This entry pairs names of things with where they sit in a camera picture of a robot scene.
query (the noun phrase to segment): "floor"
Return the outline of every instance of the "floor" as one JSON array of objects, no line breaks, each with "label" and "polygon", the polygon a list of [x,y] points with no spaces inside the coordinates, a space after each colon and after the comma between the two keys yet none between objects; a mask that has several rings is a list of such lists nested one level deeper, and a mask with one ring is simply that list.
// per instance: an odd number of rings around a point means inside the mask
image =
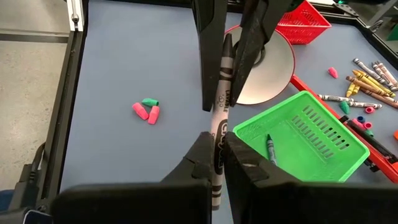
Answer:
[{"label": "floor", "polygon": [[[352,4],[366,21],[375,6]],[[4,0],[0,34],[69,33],[62,0]],[[390,25],[378,31],[386,38]],[[389,42],[398,51],[398,42]],[[66,44],[0,41],[0,190],[13,189],[47,136]]]}]

